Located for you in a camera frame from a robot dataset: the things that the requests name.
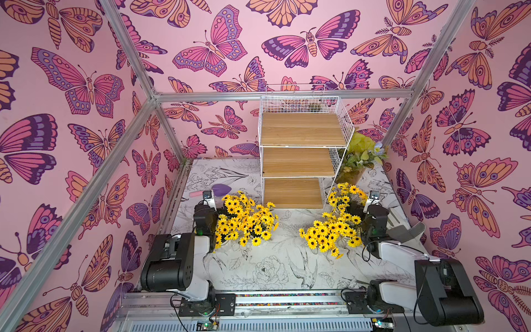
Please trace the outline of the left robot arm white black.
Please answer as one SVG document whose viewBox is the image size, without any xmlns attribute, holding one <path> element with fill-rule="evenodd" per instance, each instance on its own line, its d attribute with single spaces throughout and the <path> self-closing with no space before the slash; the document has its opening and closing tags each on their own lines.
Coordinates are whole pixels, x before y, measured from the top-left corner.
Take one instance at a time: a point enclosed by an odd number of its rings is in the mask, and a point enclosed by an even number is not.
<svg viewBox="0 0 531 332">
<path fill-rule="evenodd" d="M 213 252 L 216 222 L 216 209 L 202 200 L 194 207 L 192 232 L 155 236 L 140 275 L 141 289 L 175 293 L 181 296 L 186 313 L 211 315 L 214 288 L 199 265 Z"/>
</svg>

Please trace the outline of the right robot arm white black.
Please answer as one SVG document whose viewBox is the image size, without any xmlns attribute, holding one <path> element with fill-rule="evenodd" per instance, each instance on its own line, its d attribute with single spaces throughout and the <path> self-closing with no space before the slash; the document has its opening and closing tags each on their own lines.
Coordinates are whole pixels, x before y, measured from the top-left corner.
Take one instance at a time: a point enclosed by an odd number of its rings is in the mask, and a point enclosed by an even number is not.
<svg viewBox="0 0 531 332">
<path fill-rule="evenodd" d="M 389 236 L 390 212 L 380 204 L 352 211 L 362 218 L 362 257 L 392 263 L 412 274 L 414 283 L 373 279 L 360 289 L 343 288 L 340 296 L 348 306 L 372 313 L 409 309 L 422 325 L 483 323 L 484 310 L 459 260 L 429 255 Z"/>
</svg>

